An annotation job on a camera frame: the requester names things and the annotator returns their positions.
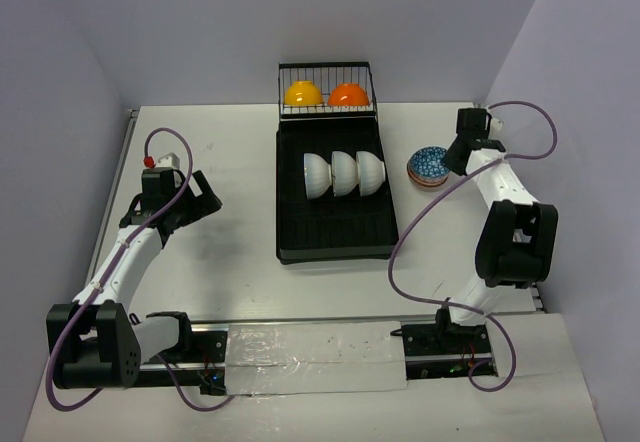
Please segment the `white bowl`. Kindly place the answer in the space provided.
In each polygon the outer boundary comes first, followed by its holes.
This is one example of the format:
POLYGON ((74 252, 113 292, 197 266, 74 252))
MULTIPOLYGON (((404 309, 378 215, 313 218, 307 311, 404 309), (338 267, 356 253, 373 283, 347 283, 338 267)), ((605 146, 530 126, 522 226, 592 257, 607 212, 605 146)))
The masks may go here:
POLYGON ((373 153, 358 151, 358 186, 361 197, 373 195, 386 181, 385 164, 373 153))
POLYGON ((343 197, 354 191, 360 182, 356 159, 344 151, 333 151, 331 155, 332 188, 335 197, 343 197))
POLYGON ((321 197, 332 185, 331 166, 320 155, 305 153, 303 167, 306 198, 321 197))

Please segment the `orange bowl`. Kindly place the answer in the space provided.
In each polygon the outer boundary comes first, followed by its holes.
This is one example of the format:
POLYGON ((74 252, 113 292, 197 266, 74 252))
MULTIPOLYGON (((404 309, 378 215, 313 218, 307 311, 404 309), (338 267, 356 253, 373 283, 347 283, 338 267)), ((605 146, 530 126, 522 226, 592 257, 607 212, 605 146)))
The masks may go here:
POLYGON ((370 100, 366 90, 355 83, 343 83, 336 86, 328 98, 330 107, 366 107, 369 104, 370 100))

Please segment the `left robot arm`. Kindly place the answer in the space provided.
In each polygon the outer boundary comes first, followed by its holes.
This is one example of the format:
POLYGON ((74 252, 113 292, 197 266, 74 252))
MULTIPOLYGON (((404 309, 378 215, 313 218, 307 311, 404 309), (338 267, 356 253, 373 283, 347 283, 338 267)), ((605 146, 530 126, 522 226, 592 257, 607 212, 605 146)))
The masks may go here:
POLYGON ((217 212, 222 203, 201 171, 146 169, 141 187, 92 281, 72 302, 49 310, 48 390, 129 388, 142 364, 158 354, 180 361, 194 351, 196 338, 186 313, 156 312, 132 326, 128 311, 169 237, 217 212))

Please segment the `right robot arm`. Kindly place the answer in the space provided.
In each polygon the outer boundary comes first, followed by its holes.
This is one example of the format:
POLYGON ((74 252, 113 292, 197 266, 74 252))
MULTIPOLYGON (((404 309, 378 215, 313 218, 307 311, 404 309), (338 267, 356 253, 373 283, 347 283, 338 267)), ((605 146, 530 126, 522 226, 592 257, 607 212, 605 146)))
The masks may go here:
POLYGON ((546 280, 551 267, 558 211, 524 187, 504 145, 490 131, 486 109, 460 109, 456 137, 443 157, 446 168, 475 183, 488 208, 475 250, 475 274, 436 316, 434 340, 446 353, 459 351, 476 336, 506 296, 546 280))

